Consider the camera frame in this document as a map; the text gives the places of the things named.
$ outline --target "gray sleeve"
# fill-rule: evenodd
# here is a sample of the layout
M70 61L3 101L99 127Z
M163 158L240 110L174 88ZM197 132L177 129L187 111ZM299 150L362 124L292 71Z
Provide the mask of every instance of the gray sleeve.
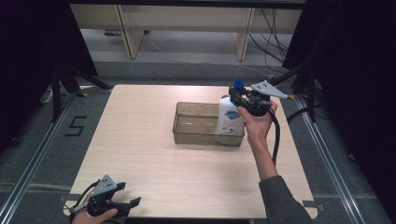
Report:
M277 175L259 183L270 224L313 223L303 206L295 201L285 180Z

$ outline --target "pump bottle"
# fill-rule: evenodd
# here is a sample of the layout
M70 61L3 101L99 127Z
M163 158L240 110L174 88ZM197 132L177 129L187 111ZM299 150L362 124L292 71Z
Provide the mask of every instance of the pump bottle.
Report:
M238 78L233 88L242 91L244 89L242 79ZM243 122L244 118L238 113L238 107L233 104L232 97L227 96L219 100L219 119L215 134L239 136L244 131Z

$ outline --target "human hand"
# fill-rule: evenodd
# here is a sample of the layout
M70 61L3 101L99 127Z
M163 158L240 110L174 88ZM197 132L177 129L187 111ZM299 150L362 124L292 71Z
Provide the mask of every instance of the human hand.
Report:
M84 202L87 202L90 199L90 193L85 197ZM87 208L81 209L78 211L73 219L72 224L100 224L108 219L113 218L117 214L117 209L113 208L98 217L92 217Z
M277 104L274 101L271 101L271 108L275 113ZM245 119L243 126L247 129L247 141L250 145L266 145L266 138L273 122L271 115L266 113L264 116L255 117L242 106L238 106L238 112Z

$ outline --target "light wood tabletop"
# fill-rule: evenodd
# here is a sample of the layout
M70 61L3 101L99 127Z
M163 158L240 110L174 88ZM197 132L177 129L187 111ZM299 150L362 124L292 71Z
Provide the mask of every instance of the light wood tabletop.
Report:
M81 194L110 175L116 183L126 182L114 202L142 198L130 217L265 218L260 179L246 137L240 147L174 141L177 102L217 104L226 94L228 87L117 85L70 193ZM282 105L273 100L280 124L276 168L299 203L313 202ZM274 141L272 128L270 150ZM315 207L305 209L312 218L318 215Z

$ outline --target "clear plastic container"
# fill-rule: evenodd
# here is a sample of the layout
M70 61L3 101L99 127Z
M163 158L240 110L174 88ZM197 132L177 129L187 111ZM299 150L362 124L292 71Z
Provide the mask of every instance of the clear plastic container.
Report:
M245 136L215 134L218 104L178 102L173 133L176 144L239 147Z

